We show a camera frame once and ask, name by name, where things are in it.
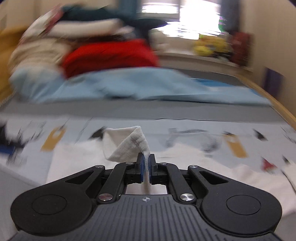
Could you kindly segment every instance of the wooden bed frame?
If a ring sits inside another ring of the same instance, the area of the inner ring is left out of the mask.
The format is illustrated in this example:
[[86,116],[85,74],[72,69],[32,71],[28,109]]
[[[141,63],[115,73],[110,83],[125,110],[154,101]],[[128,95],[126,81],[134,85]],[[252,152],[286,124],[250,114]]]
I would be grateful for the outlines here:
[[[17,47],[21,36],[27,28],[28,26],[22,26],[6,29],[0,33],[0,106],[13,96],[13,89],[9,83],[10,72],[7,68],[7,63],[11,53]],[[280,102],[243,75],[237,74],[236,77],[249,88],[254,89],[260,95],[268,98],[273,108],[296,130],[296,117]]]

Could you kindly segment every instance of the yellow stuffed toy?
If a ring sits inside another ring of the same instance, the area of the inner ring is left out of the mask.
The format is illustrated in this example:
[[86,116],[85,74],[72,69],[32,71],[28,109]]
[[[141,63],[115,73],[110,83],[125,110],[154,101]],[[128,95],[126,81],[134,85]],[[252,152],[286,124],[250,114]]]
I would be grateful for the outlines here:
[[228,53],[229,44],[220,37],[200,35],[200,38],[195,42],[194,51],[199,56],[208,57],[214,52]]

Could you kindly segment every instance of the red bag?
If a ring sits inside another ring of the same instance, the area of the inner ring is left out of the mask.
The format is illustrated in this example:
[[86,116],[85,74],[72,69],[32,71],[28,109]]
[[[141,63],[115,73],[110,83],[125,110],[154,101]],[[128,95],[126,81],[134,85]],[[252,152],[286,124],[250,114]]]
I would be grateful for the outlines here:
[[144,40],[101,42],[70,53],[62,67],[68,78],[90,71],[128,67],[158,67],[158,59]]
[[239,66],[247,66],[249,61],[249,51],[251,45],[251,35],[237,32],[231,41],[233,48],[233,55],[230,61]]

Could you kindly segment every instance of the circular cap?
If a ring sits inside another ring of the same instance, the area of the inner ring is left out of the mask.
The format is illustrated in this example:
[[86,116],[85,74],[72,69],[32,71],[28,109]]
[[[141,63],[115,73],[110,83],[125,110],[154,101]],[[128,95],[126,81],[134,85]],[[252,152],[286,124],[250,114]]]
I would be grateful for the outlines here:
[[85,191],[62,181],[22,193],[10,208],[15,225],[37,236],[70,232],[83,224],[91,211],[92,201]]
[[247,195],[233,196],[226,201],[226,205],[229,210],[240,215],[252,215],[261,208],[256,198]]
[[52,215],[61,212],[66,205],[66,199],[61,196],[45,195],[37,198],[32,203],[32,208],[39,214]]
[[183,201],[192,201],[194,199],[194,195],[190,193],[183,193],[180,195],[180,199]]
[[113,196],[110,193],[102,193],[98,197],[101,201],[110,201]]

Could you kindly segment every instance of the wall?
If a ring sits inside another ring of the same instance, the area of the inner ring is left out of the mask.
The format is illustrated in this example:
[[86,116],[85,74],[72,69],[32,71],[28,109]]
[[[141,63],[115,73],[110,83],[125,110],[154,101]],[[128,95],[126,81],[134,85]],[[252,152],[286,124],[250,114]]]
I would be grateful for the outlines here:
[[0,5],[0,30],[34,21],[35,0],[5,0]]
[[288,0],[242,1],[242,29],[254,34],[253,81],[262,84],[265,67],[281,73],[278,100],[296,115],[296,7]]
[[84,2],[87,6],[117,6],[117,0],[5,0],[0,5],[0,31],[4,28],[30,25],[57,4]]

